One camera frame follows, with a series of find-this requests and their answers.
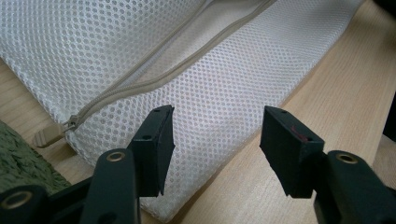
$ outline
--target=green towel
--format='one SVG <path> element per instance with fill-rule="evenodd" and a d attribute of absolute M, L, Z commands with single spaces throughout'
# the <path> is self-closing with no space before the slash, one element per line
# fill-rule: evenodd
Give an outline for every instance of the green towel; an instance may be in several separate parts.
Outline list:
<path fill-rule="evenodd" d="M 39 185 L 53 194 L 70 183 L 0 121 L 0 193 L 22 185 Z"/>

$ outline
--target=wooden surface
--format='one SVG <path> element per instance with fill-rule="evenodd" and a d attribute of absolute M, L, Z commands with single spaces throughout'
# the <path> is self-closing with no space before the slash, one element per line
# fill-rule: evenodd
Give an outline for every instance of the wooden surface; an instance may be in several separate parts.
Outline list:
<path fill-rule="evenodd" d="M 373 163 L 395 90 L 396 21 L 369 1 L 282 107 L 325 139 L 326 151 L 346 150 Z M 52 123 L 3 62 L 0 120 L 29 143 Z M 259 139 L 249 141 L 172 223 L 316 223 L 312 200 L 285 196 Z M 386 140 L 381 147 L 394 147 Z M 65 142 L 37 151 L 71 183 L 92 174 Z M 159 222 L 144 213 L 143 223 Z"/>

